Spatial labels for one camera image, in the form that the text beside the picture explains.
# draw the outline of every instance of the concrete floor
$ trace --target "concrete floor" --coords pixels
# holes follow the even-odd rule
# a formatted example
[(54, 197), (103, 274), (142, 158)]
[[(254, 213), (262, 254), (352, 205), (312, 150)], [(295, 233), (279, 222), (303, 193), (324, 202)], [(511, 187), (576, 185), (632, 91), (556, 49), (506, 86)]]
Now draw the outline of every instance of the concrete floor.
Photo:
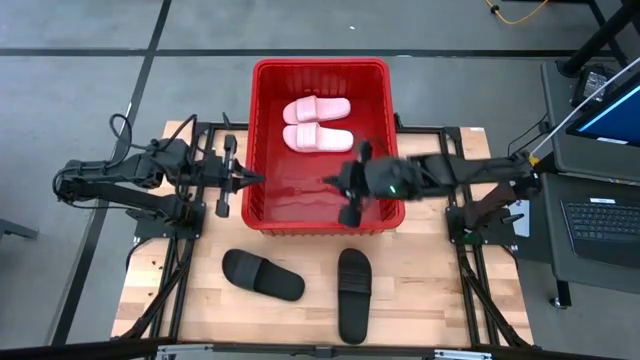
[[(0, 50), (147, 48), (161, 4), (0, 0)], [(599, 4), (607, 17), (619, 7), (611, 0)], [(518, 18), (535, 6), (505, 2), (501, 8)], [(481, 0), (347, 0), (331, 6), (310, 0), (181, 0), (171, 5), (159, 48), (557, 50), (579, 47), (596, 29), (588, 7), (571, 4), (550, 4), (527, 23), (507, 26)], [(640, 55), (633, 29), (618, 40), (629, 58)], [(246, 122), (251, 69), (260, 59), (155, 58), (134, 141), (156, 137), (166, 120), (191, 113), (211, 121), (225, 111)], [(384, 60), (391, 68), (394, 110), (404, 123), (484, 127), (496, 156), (545, 112), (542, 59)], [(37, 241), (6, 236), (0, 244), (0, 348), (48, 341), (90, 216), (57, 203), (51, 177), (69, 159), (110, 156), (114, 139), (107, 118), (126, 111), (142, 61), (0, 56), (0, 218), (40, 230)], [(123, 213), (108, 213), (70, 342), (108, 338), (133, 229)], [(557, 311), (546, 302), (555, 294), (549, 266), (522, 262), (520, 275), (538, 345), (621, 358), (640, 351), (639, 296), (571, 284), (574, 307)]]

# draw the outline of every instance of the wooden platform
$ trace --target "wooden platform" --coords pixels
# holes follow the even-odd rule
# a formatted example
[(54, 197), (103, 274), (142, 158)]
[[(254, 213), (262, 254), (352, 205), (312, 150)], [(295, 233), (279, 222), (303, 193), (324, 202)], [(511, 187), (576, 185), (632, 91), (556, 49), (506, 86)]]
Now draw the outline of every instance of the wooden platform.
[[(178, 122), (168, 122), (169, 136)], [(181, 135), (189, 140), (190, 129)], [(216, 134), (215, 147), (222, 148), (225, 132)], [(246, 132), (234, 132), (238, 159), (245, 159)], [(481, 128), (463, 128), (465, 156), (489, 156)], [(399, 135), (401, 155), (439, 152), (436, 136)], [(154, 190), (168, 194), (173, 187)], [(482, 197), (492, 185), (474, 185)], [(337, 328), (337, 262), (340, 252), (352, 247), (364, 252), (373, 269), (373, 295), (367, 339), (362, 346), (468, 346), (460, 276), (453, 246), (447, 236), (445, 198), (406, 203), (404, 222), (379, 236), (268, 237), (244, 225), (240, 216), (241, 195), (230, 201), (231, 216), (220, 219), (212, 209), (218, 191), (208, 189), (206, 228), (196, 242), (185, 297), (180, 340), (239, 343), (343, 344)], [(158, 291), (168, 241), (152, 240), (132, 257), (113, 335), (128, 330)], [(286, 302), (231, 285), (222, 274), (222, 256), (240, 248), (266, 257), (300, 274), (306, 291), (297, 302)], [(527, 341), (532, 341), (529, 321), (511, 257), (500, 247), (484, 248), (493, 300), (504, 316)], [(162, 327), (167, 333), (173, 298), (168, 301)], [(476, 300), (486, 342), (484, 315)]]

